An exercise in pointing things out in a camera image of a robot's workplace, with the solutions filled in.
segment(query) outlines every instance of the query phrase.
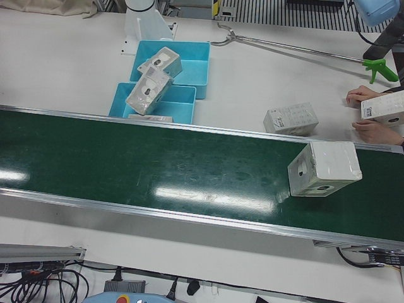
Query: white box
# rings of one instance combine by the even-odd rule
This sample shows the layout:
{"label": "white box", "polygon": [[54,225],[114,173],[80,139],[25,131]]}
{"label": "white box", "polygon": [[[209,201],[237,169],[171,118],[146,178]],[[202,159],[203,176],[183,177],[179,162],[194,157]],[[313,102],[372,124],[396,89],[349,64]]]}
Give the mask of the white box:
{"label": "white box", "polygon": [[404,124],[404,92],[389,93],[361,102],[362,119],[387,126]]}
{"label": "white box", "polygon": [[264,118],[267,133],[308,135],[318,124],[318,118],[309,102],[270,109]]}
{"label": "white box", "polygon": [[150,114],[172,83],[173,79],[169,75],[149,65],[127,97],[126,103],[142,116]]}
{"label": "white box", "polygon": [[288,166],[292,196],[327,197],[362,179],[352,142],[310,142]]}
{"label": "white box", "polygon": [[180,56],[168,47],[160,49],[153,57],[140,65],[138,71],[143,74],[150,64],[173,78],[182,71]]}
{"label": "white box", "polygon": [[167,122],[167,123],[173,123],[174,120],[172,117],[169,116],[153,116],[153,115],[128,115],[128,118],[130,119],[135,119],[135,120],[142,120],[142,121],[158,121],[158,122]]}

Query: red button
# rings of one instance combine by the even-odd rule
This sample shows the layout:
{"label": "red button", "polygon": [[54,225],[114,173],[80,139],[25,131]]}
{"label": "red button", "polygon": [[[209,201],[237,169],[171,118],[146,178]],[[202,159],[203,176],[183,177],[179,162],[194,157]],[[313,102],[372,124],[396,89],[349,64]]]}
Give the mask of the red button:
{"label": "red button", "polygon": [[116,303],[130,303],[130,299],[129,299],[129,297],[127,295],[121,295],[116,300]]}

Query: human hand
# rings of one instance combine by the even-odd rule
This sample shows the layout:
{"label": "human hand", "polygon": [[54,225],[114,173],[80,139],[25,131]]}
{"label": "human hand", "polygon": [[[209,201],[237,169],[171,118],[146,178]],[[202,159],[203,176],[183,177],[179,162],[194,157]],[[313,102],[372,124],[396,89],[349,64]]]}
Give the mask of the human hand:
{"label": "human hand", "polygon": [[354,90],[350,90],[348,92],[346,100],[347,100],[347,104],[352,105],[354,103],[359,104],[362,101],[380,97],[383,95],[387,95],[387,93],[378,93],[364,85],[360,85],[358,88],[356,88]]}
{"label": "human hand", "polygon": [[404,143],[404,138],[400,134],[376,121],[363,120],[352,123],[352,126],[366,143],[391,145]]}

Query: black sleeve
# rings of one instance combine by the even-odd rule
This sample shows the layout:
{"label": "black sleeve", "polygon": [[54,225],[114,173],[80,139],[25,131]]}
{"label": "black sleeve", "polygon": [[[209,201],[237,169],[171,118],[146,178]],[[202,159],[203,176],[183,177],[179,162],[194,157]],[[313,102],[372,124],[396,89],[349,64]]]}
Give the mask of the black sleeve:
{"label": "black sleeve", "polygon": [[385,90],[383,93],[396,93],[402,90],[404,90],[404,86],[389,88],[388,90]]}

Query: green conveyor belt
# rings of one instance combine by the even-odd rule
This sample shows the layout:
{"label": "green conveyor belt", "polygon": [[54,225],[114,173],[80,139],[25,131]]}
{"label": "green conveyor belt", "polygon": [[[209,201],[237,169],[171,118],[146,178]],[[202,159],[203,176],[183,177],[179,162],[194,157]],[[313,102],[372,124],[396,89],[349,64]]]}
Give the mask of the green conveyor belt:
{"label": "green conveyor belt", "polygon": [[0,187],[404,241],[404,157],[357,150],[363,180],[291,197],[302,143],[0,110]]}

